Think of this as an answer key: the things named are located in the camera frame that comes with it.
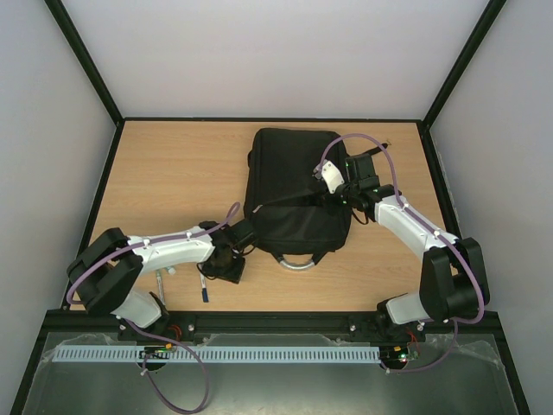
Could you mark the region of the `blue white marker pen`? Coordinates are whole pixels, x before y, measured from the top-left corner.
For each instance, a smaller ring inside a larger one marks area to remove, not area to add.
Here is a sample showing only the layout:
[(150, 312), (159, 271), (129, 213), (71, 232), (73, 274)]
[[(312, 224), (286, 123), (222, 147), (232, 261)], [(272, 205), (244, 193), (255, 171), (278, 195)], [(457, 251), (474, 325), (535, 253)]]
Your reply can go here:
[(207, 279), (200, 273), (201, 295), (203, 303), (209, 303), (209, 296), (207, 291)]

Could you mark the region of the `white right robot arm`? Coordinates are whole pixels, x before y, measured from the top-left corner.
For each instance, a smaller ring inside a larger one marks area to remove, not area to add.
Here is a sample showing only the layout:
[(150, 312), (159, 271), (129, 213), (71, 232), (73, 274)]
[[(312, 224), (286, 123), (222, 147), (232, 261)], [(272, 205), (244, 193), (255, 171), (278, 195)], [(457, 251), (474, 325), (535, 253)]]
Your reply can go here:
[(392, 184), (382, 185), (369, 155), (346, 159), (346, 172), (325, 159), (314, 168), (331, 200), (349, 206), (388, 229), (421, 261), (418, 291), (383, 302), (378, 332), (398, 337), (407, 323), (446, 321), (475, 324), (489, 301), (486, 270), (480, 245), (460, 239), (414, 209)]

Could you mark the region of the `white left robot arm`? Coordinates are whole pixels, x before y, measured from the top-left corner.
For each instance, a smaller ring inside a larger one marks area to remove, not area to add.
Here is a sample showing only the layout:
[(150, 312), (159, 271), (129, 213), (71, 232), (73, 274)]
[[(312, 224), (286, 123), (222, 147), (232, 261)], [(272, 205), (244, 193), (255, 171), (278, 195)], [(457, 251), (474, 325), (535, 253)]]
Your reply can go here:
[(110, 228), (68, 266), (67, 301), (83, 305), (91, 316), (111, 314), (147, 329), (167, 311), (159, 296), (135, 287), (139, 277), (194, 263), (204, 278), (236, 284), (245, 268), (243, 250), (255, 241), (247, 220), (232, 226), (204, 221), (186, 231), (153, 237), (127, 236), (118, 227)]

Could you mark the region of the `black student backpack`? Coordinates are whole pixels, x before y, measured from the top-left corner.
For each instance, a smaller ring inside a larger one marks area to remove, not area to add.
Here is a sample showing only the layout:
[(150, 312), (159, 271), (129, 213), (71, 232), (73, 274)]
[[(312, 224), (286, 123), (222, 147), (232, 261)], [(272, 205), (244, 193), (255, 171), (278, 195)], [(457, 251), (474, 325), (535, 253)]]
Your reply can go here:
[[(375, 145), (355, 156), (373, 158), (386, 147)], [(244, 205), (256, 248), (284, 268), (306, 271), (345, 245), (353, 220), (368, 224), (357, 210), (317, 203), (326, 188), (315, 178), (314, 168), (327, 159), (344, 174), (348, 157), (344, 138), (335, 131), (260, 129), (247, 157)]]

